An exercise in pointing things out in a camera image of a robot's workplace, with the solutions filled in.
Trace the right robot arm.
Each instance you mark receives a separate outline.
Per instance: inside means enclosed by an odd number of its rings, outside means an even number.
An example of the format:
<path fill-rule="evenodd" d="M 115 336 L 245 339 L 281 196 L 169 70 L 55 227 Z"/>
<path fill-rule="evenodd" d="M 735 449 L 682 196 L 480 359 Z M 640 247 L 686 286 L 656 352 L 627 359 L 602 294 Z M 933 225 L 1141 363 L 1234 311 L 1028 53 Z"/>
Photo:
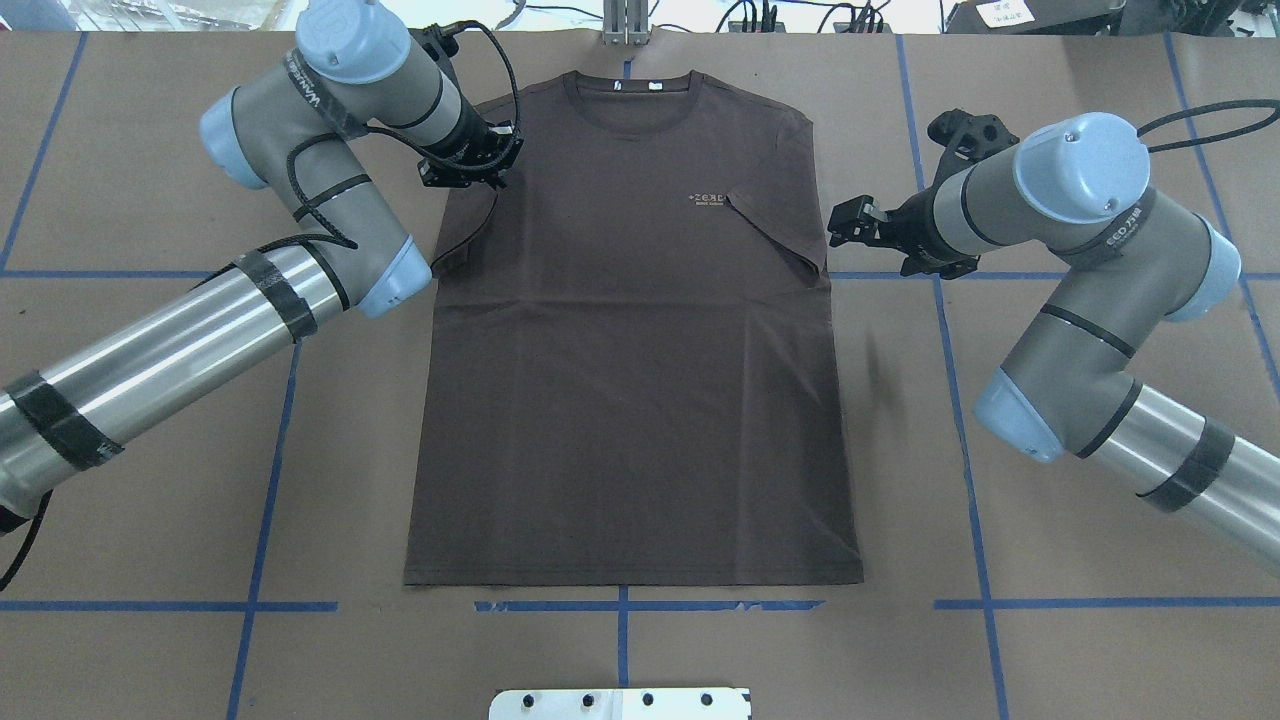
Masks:
<path fill-rule="evenodd" d="M 973 413 L 1038 462 L 1073 455 L 1128 492 L 1277 570 L 1277 459 L 1128 372 L 1162 322 L 1193 322 L 1236 286 L 1235 245 L 1157 190 L 1152 149 L 1121 117 L 1089 111 L 1025 138 L 954 109 L 928 126 L 932 183 L 899 208 L 838 204 L 829 242 L 892 249 L 901 274 L 950 281 L 980 256 L 1042 243 L 1066 273 Z"/>

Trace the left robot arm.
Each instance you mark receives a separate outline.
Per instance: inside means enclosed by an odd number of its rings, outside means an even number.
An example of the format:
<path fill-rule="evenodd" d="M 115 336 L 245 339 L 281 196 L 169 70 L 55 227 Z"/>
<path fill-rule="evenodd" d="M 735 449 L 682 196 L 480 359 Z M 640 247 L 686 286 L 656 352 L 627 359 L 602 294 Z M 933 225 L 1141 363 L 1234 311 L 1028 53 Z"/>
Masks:
<path fill-rule="evenodd" d="M 383 135 L 419 158 L 428 187 L 499 188 L 522 138 L 460 88 L 456 36 L 410 29 L 378 1 L 311 1 L 294 46 L 198 123 L 212 163 L 271 190 L 298 229 L 230 260 L 179 299 L 3 388 L 3 532 L 32 524 L 52 489 L 349 309 L 380 316 L 433 278 L 413 236 L 349 143 Z"/>

